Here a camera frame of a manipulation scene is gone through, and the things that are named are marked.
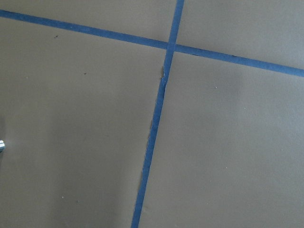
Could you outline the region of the small metal valve handle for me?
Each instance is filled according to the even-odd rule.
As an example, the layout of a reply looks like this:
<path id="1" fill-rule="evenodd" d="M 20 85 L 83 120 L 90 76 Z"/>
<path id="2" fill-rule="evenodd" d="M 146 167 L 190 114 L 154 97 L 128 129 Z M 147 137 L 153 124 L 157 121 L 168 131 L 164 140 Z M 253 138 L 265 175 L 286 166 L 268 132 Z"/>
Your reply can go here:
<path id="1" fill-rule="evenodd" d="M 5 149 L 5 143 L 3 140 L 0 140 L 0 152 L 2 152 Z"/>

